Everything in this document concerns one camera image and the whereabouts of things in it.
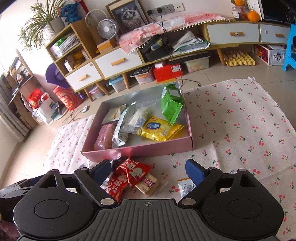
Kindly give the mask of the orange barcode snack packet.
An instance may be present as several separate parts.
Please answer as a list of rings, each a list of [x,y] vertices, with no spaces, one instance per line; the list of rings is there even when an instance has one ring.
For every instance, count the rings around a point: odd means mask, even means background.
[[[180,190],[181,198],[184,198],[196,187],[196,185],[190,178],[185,178],[178,180],[178,187]]]

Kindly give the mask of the pink rice cake packet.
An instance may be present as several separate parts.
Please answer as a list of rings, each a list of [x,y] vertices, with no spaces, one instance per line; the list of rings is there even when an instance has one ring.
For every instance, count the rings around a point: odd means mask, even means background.
[[[97,140],[94,144],[95,151],[111,149],[115,127],[116,125],[114,123],[105,124],[101,127]]]

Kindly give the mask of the red snack bag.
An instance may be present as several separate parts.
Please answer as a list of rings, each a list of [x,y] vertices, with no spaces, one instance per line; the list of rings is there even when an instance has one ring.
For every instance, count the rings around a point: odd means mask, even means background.
[[[128,185],[128,179],[125,174],[113,173],[107,183],[105,191],[119,203],[121,201],[122,194]]]
[[[130,158],[123,161],[115,170],[118,176],[124,176],[130,186],[135,186],[149,173],[151,166]]]

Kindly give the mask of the long silver snack bar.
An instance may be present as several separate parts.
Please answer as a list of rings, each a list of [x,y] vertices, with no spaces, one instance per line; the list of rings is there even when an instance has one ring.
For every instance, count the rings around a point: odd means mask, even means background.
[[[134,101],[129,105],[121,114],[120,119],[117,122],[115,131],[112,137],[112,148],[119,148],[124,146],[128,140],[128,123],[130,118],[134,115],[136,108],[136,102]]]

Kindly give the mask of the biscuit packet clear wrap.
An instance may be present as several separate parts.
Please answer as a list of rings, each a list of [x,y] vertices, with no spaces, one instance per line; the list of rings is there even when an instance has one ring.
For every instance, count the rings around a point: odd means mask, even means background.
[[[148,173],[135,187],[146,196],[151,196],[158,188],[159,181],[152,174]]]

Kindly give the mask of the yellow snack bag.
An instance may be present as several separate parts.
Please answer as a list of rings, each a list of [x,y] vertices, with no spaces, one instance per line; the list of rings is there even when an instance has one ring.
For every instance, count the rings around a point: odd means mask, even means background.
[[[184,125],[179,125],[177,123],[171,125],[167,120],[152,116],[145,122],[143,127],[137,131],[137,134],[150,140],[164,142],[171,140],[183,128]]]

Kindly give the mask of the green snack bag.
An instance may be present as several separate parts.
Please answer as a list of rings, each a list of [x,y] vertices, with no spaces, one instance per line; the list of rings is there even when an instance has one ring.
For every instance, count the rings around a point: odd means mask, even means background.
[[[161,110],[166,120],[173,126],[183,108],[184,99],[174,84],[168,84],[161,94]]]

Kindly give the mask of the orange and white sachet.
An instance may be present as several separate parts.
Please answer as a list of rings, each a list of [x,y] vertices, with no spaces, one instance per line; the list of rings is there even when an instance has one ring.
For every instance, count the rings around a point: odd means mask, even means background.
[[[100,187],[101,187],[103,190],[107,191],[108,183],[109,183],[111,177],[112,177],[112,174],[110,174],[110,175],[104,180],[104,182],[101,184]]]

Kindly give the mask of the pale yellow cake packet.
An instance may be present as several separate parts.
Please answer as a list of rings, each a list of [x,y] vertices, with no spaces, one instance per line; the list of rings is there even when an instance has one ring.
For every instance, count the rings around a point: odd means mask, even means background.
[[[120,105],[116,108],[110,108],[101,124],[105,125],[107,123],[112,123],[114,121],[118,121],[120,119],[123,111],[126,110],[126,108],[127,108],[126,104]]]

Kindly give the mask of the clear white rice bar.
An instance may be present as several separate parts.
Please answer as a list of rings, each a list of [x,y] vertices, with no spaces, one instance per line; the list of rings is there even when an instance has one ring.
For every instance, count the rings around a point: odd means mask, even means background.
[[[136,134],[148,120],[152,114],[152,108],[150,106],[142,106],[137,109],[133,116],[129,119],[126,126],[127,133]]]

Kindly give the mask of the yellow egg tray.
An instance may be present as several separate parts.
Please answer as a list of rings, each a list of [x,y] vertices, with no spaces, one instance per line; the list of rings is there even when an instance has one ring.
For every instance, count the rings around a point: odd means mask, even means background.
[[[235,67],[240,65],[255,66],[254,59],[247,53],[241,50],[226,51],[223,53],[223,58],[227,66]]]

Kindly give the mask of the blue plastic stool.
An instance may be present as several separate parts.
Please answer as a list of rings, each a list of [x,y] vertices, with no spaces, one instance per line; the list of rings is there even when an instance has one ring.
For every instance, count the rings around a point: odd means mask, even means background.
[[[288,65],[291,66],[293,69],[295,69],[296,61],[295,61],[295,54],[292,53],[292,44],[293,44],[293,39],[296,34],[296,28],[294,24],[290,25],[290,31],[288,34],[288,39],[287,39],[287,48],[286,48],[286,53],[285,53],[285,59],[283,62],[282,70],[286,71]]]

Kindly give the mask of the white desk fan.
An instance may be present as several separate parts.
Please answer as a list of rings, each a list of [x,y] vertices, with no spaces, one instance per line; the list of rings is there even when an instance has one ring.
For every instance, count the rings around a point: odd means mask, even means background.
[[[111,39],[118,33],[117,22],[113,19],[103,19],[97,25],[99,35],[104,39]]]

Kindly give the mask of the framed cat picture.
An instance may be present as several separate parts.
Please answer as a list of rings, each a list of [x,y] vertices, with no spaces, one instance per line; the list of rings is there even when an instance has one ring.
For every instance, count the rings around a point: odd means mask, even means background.
[[[142,5],[137,0],[113,1],[105,7],[122,34],[148,24]]]

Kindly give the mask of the orange fruit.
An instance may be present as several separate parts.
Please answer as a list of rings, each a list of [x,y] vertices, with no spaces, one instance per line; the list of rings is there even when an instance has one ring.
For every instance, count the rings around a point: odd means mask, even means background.
[[[254,10],[251,10],[248,12],[247,18],[251,22],[259,22],[260,21],[260,15]]]

